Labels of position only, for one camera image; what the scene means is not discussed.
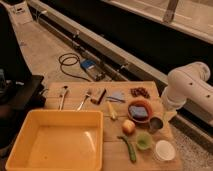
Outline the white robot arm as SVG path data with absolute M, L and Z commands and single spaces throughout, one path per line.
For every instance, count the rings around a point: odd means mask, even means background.
M 213 86 L 207 83 L 211 71 L 203 62 L 193 62 L 171 70 L 161 99 L 168 111 L 182 108 L 191 100 L 213 116 Z

